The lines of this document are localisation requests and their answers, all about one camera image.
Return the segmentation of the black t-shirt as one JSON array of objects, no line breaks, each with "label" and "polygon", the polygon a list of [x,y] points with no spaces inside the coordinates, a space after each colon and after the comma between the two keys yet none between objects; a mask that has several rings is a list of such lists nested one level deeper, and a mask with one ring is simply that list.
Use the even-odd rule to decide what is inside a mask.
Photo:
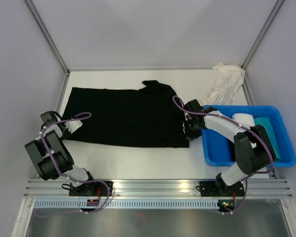
[{"label": "black t-shirt", "polygon": [[185,115],[173,102],[174,89],[156,80],[138,90],[72,88],[63,119],[91,113],[68,139],[86,143],[139,147],[188,148]]}]

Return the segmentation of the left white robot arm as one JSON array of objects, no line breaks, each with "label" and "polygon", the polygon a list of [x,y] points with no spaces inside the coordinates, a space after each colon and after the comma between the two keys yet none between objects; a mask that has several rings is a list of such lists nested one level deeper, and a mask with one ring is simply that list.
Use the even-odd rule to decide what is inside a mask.
[{"label": "left white robot arm", "polygon": [[82,127],[82,121],[92,116],[82,112],[63,120],[56,111],[40,115],[42,126],[39,137],[25,145],[34,168],[43,180],[67,179],[62,189],[73,197],[100,196],[101,190],[89,171],[75,165],[63,141]]}]

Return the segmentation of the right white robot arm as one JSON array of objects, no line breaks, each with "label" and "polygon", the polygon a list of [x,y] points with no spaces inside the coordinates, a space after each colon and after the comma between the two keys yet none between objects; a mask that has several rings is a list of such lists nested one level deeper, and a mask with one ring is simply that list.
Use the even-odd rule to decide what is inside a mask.
[{"label": "right white robot arm", "polygon": [[201,136],[201,130],[213,130],[233,143],[235,163],[216,176],[215,188],[221,195],[235,190],[235,185],[268,167],[274,167],[276,154],[262,125],[243,125],[223,115],[214,107],[204,108],[197,100],[183,106],[186,113],[185,134],[192,140]]}]

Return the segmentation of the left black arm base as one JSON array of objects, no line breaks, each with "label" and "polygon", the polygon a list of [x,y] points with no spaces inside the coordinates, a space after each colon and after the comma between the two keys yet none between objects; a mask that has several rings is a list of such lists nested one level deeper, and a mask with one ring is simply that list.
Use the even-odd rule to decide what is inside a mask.
[{"label": "left black arm base", "polygon": [[103,181],[102,183],[97,181],[81,184],[77,187],[74,187],[72,184],[70,184],[68,187],[69,196],[71,197],[111,197],[112,189],[112,181]]}]

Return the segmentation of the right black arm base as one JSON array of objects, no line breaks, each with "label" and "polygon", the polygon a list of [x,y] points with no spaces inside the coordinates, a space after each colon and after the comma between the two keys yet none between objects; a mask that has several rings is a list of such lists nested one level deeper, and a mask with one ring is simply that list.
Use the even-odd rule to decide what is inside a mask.
[{"label": "right black arm base", "polygon": [[202,197],[243,197],[245,188],[241,182],[231,186],[219,184],[216,181],[200,181],[196,189]]}]

